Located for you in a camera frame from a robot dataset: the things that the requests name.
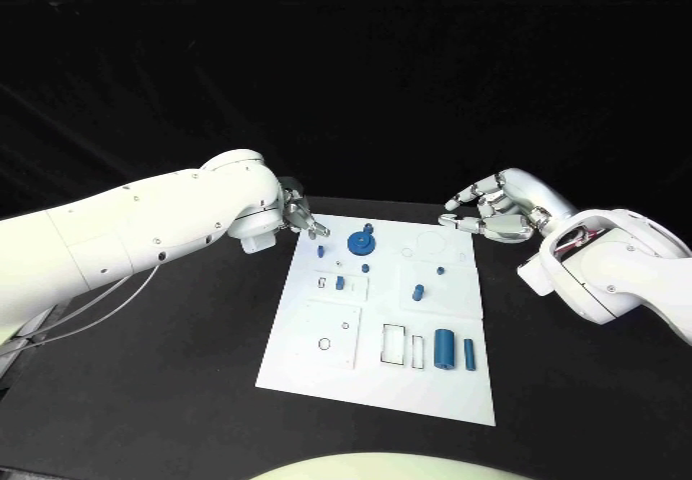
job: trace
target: cable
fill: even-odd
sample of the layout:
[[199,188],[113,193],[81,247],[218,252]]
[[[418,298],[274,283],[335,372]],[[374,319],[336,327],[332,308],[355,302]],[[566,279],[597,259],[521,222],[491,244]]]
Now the cable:
[[25,338],[34,337],[39,333],[48,332],[52,330],[58,325],[62,325],[68,320],[72,320],[90,307],[93,307],[114,291],[116,289],[130,280],[133,276],[130,275],[126,277],[84,307],[78,308],[68,316],[61,318],[52,325],[48,327],[39,328],[35,332],[28,333],[26,335],[21,335],[15,337],[13,340],[23,340]]
[[107,315],[104,315],[96,322],[91,322],[88,325],[85,325],[84,327],[78,328],[77,330],[74,330],[72,332],[68,332],[62,335],[58,335],[57,337],[54,338],[49,338],[48,340],[42,340],[41,342],[36,342],[36,343],[32,343],[32,345],[26,345],[25,347],[21,347],[21,348],[16,348],[15,350],[10,350],[9,352],[5,352],[5,353],[0,353],[0,357],[3,357],[5,355],[9,355],[10,353],[19,353],[25,350],[29,350],[31,348],[34,347],[38,347],[39,345],[44,345],[47,343],[51,343],[51,342],[55,342],[55,340],[62,340],[64,338],[75,335],[75,333],[81,333],[84,332],[88,328],[94,327],[96,325],[98,325],[107,318],[110,318],[113,315],[116,315],[116,313],[119,313],[119,311],[123,309],[123,307],[133,301],[134,297],[140,294],[142,290],[145,290],[145,287],[147,286],[147,283],[149,281],[152,280],[153,276],[155,276],[155,273],[156,271],[159,270],[159,265],[155,267],[155,269],[152,270],[152,273],[149,274],[149,277],[147,279],[145,280],[145,283],[140,285],[140,288],[137,289],[137,291],[133,293],[133,295],[130,296],[130,298],[120,304],[120,306],[111,311],[111,313],[109,313]]

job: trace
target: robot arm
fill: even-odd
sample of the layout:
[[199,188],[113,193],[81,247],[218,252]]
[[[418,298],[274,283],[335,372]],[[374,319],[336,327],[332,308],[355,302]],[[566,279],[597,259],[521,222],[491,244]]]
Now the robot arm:
[[646,305],[692,344],[692,251],[651,219],[628,210],[578,212],[541,180],[509,169],[467,187],[447,210],[479,200],[480,219],[440,223],[492,240],[518,243],[537,230],[540,252],[518,268],[534,291],[558,293],[587,320],[604,324]]
[[61,301],[170,262],[224,233],[247,253],[282,228],[329,236],[303,188],[251,150],[0,222],[0,342]]

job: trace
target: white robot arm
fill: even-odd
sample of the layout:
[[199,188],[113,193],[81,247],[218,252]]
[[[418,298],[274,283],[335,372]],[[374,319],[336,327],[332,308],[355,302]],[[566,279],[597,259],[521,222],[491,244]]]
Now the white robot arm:
[[604,324],[646,305],[692,344],[692,251],[656,222],[628,210],[578,212],[541,180],[512,168],[466,188],[447,210],[479,200],[482,218],[440,216],[442,225],[518,243],[544,235],[518,273],[540,295],[558,293]]
[[247,253],[282,229],[329,236],[303,187],[253,150],[0,222],[0,343],[61,301],[170,262],[224,233]]

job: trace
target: black table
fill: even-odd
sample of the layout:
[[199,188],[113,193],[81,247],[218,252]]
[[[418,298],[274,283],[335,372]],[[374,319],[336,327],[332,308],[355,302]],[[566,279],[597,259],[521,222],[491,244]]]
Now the black table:
[[[312,204],[418,223],[440,214]],[[498,427],[256,388],[296,239],[284,232],[254,255],[220,241],[160,268],[104,324],[41,347],[0,403],[2,467],[85,480],[241,479],[316,456],[393,451],[538,479],[692,477],[692,348],[643,308],[597,326],[555,294],[534,294],[515,269],[538,239],[475,239]]]

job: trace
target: blue object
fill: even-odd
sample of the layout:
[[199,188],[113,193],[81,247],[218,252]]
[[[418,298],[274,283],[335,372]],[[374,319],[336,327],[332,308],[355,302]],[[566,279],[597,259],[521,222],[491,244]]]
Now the blue object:
[[436,367],[443,370],[455,368],[455,332],[436,330]]
[[465,338],[466,369],[476,370],[476,355],[473,354],[473,340]]
[[421,301],[421,298],[423,298],[423,292],[426,291],[426,288],[423,285],[417,285],[416,286],[416,290],[414,290],[414,300],[417,302]]
[[368,232],[356,232],[349,237],[349,251],[364,257],[375,250],[375,237]]

